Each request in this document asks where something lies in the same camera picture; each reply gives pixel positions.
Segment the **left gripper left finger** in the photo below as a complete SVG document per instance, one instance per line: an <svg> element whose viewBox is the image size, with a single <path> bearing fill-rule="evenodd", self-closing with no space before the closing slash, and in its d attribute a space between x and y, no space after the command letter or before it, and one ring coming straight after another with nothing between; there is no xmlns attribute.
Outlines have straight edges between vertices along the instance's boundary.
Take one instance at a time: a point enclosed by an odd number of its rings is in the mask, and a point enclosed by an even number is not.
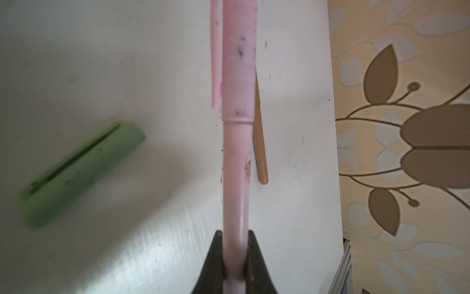
<svg viewBox="0 0 470 294"><path fill-rule="evenodd" d="M192 294L223 294L224 280L223 233L217 230Z"/></svg>

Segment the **pink fountain pen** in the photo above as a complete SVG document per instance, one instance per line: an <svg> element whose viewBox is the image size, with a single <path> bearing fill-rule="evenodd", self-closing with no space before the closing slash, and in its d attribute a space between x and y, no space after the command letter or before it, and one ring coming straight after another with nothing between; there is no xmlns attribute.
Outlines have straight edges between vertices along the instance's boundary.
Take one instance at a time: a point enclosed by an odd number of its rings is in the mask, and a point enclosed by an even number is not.
<svg viewBox="0 0 470 294"><path fill-rule="evenodd" d="M221 109L223 121L225 294L246 291L257 10L256 1L211 1L212 107Z"/></svg>

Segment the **brown fountain pen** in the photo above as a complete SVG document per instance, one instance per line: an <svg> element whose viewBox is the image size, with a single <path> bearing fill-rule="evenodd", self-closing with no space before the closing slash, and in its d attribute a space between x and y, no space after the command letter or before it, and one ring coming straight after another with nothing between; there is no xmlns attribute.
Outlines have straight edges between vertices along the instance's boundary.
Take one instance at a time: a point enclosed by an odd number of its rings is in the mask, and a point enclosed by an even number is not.
<svg viewBox="0 0 470 294"><path fill-rule="evenodd" d="M255 121L253 124L253 147L255 151L255 160L258 174L258 181L262 185L269 182L268 163L266 159L266 146L264 141L263 122L261 114L260 90L258 76L256 76L255 90Z"/></svg>

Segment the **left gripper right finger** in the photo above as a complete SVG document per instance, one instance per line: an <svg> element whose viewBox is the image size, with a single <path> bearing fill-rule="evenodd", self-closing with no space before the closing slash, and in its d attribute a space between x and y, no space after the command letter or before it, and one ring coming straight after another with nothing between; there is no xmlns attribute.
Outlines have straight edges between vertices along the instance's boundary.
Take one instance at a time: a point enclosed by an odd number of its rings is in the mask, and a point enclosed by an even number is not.
<svg viewBox="0 0 470 294"><path fill-rule="evenodd" d="M246 294L278 294L270 278L253 230L248 231L248 251L244 268Z"/></svg>

